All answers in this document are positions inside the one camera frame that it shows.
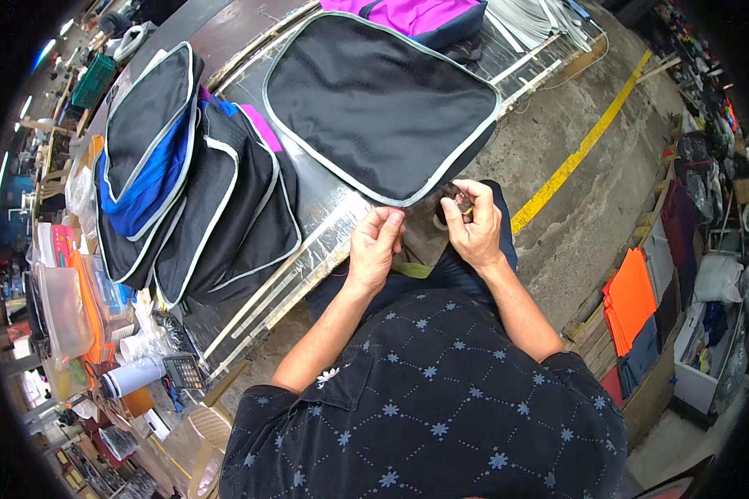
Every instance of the black patterned shirt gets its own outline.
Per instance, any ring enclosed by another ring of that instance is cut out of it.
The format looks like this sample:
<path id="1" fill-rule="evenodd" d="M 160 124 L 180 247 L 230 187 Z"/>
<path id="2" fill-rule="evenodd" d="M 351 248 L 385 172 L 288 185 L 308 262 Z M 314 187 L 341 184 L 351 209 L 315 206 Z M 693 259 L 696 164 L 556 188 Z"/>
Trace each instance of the black patterned shirt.
<path id="1" fill-rule="evenodd" d="M 626 438 L 577 354 L 538 364 L 484 307 L 423 291 L 363 324 L 301 396 L 244 393 L 220 496 L 609 497 Z"/>

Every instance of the magenta fabric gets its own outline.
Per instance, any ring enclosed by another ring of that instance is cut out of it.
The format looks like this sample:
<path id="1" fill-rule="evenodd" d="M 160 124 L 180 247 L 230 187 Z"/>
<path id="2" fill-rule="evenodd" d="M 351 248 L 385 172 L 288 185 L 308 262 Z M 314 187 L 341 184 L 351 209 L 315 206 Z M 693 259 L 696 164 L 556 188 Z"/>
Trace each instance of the magenta fabric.
<path id="1" fill-rule="evenodd" d="M 359 15 L 372 0 L 321 0 L 322 10 L 340 10 Z M 467 12 L 478 0 L 383 0 L 368 19 L 409 37 L 438 29 Z"/>
<path id="2" fill-rule="evenodd" d="M 261 116 L 258 111 L 256 111 L 255 108 L 249 104 L 242 104 L 239 107 L 247 116 L 250 117 L 252 126 L 254 126 L 255 129 L 258 130 L 258 132 L 261 134 L 261 137 L 263 137 L 263 141 L 267 143 L 269 149 L 272 150 L 272 153 L 279 153 L 280 151 L 282 151 L 283 148 L 280 146 L 280 141 L 277 140 L 277 136 L 274 132 L 272 132 L 271 127 L 269 126 L 267 121 L 263 119 L 263 116 Z"/>

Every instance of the plastic container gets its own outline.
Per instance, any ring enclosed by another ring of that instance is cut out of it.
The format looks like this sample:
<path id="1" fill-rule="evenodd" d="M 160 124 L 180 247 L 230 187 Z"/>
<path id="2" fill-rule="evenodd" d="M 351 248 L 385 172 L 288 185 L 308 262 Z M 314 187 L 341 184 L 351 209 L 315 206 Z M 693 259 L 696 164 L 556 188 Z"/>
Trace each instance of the plastic container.
<path id="1" fill-rule="evenodd" d="M 67 363 L 60 369 L 56 368 L 56 363 L 51 358 L 43 361 L 41 365 L 45 368 L 50 393 L 57 402 L 65 403 L 90 387 L 89 375 L 77 360 Z"/>
<path id="2" fill-rule="evenodd" d="M 97 105 L 97 100 L 103 93 L 111 76 L 114 75 L 116 63 L 110 57 L 97 54 L 86 73 L 80 78 L 75 90 L 72 91 L 72 105 L 85 109 L 91 109 Z"/>
<path id="3" fill-rule="evenodd" d="M 94 334 L 86 318 L 75 269 L 38 264 L 39 294 L 50 333 L 50 354 L 62 370 L 92 348 Z"/>
<path id="4" fill-rule="evenodd" d="M 70 254 L 69 266 L 78 274 L 86 317 L 94 336 L 94 344 L 84 358 L 93 364 L 106 362 L 114 356 L 123 334 L 132 333 L 132 328 L 126 328 L 133 324 L 133 305 L 126 287 L 109 280 L 99 256 L 74 252 Z"/>

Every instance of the shirt pocket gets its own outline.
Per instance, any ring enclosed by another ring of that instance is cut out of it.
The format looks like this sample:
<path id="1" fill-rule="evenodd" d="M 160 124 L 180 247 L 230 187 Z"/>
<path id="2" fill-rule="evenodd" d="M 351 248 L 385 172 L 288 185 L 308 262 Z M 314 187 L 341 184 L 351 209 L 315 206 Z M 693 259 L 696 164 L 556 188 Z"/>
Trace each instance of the shirt pocket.
<path id="1" fill-rule="evenodd" d="M 344 351 L 339 362 L 322 370 L 319 378 L 305 389 L 300 401 L 358 410 L 358 401 L 369 379 L 372 363 L 371 356 L 365 351 Z"/>

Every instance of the chair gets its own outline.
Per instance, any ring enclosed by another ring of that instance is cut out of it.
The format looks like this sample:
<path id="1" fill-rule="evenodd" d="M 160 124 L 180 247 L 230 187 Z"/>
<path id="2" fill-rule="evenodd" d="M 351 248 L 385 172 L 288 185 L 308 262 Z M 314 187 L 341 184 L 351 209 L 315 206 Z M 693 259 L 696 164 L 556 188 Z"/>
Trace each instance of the chair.
<path id="1" fill-rule="evenodd" d="M 209 470 L 208 465 L 214 449 L 219 449 L 222 454 L 227 450 L 230 430 L 233 426 L 232 419 L 228 410 L 219 403 L 211 407 L 200 403 L 188 415 L 188 421 L 202 439 L 200 452 L 195 460 L 194 474 L 191 475 L 191 482 L 186 493 L 188 499 L 219 497 L 216 485 L 220 478 L 220 467 Z"/>

